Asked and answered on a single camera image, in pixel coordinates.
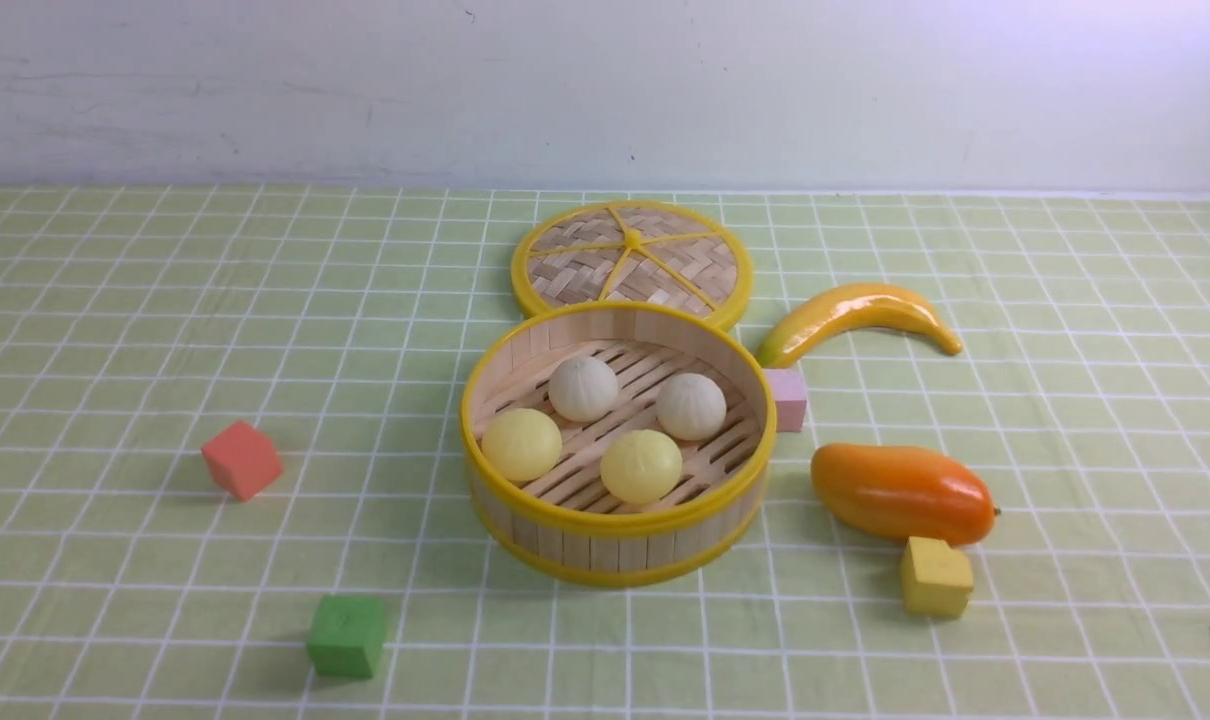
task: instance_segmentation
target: woven bamboo lid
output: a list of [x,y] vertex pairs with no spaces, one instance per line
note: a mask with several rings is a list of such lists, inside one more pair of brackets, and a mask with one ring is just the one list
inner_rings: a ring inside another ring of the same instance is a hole
[[618,200],[582,206],[529,232],[512,259],[512,287],[526,316],[633,300],[728,329],[747,311],[751,259],[727,227],[695,211]]

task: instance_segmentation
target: yellow bun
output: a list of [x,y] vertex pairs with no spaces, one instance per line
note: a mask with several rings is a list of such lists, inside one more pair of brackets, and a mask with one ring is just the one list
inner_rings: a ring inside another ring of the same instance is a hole
[[601,455],[601,483],[630,505],[663,500],[681,482],[681,448],[657,430],[632,430]]
[[560,459],[560,428],[531,407],[503,410],[485,428],[482,454],[503,478],[522,486],[554,468]]

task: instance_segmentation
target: wall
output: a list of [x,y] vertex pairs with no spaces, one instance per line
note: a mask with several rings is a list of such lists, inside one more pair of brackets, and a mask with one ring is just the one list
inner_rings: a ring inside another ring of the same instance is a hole
[[1210,0],[6,0],[0,182],[1210,190]]

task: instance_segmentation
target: wooden block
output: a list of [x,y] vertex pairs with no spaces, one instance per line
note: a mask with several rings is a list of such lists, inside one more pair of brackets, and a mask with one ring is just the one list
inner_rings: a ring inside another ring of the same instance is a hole
[[307,657],[317,675],[371,678],[382,657],[387,618],[376,597],[321,598],[307,634]]
[[809,401],[809,388],[796,368],[765,368],[770,392],[774,393],[774,413],[778,414],[778,432],[797,433],[805,427],[805,410]]
[[270,486],[282,471],[271,438],[236,420],[201,447],[213,482],[244,502]]
[[903,609],[909,612],[960,618],[970,605],[970,559],[939,538],[908,538],[899,574]]

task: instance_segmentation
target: banana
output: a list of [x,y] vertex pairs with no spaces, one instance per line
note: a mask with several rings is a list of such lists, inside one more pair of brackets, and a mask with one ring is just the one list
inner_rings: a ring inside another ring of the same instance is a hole
[[853,283],[820,292],[779,319],[756,347],[756,362],[762,368],[788,368],[818,342],[870,327],[922,334],[945,355],[957,355],[963,347],[918,293],[886,283]]

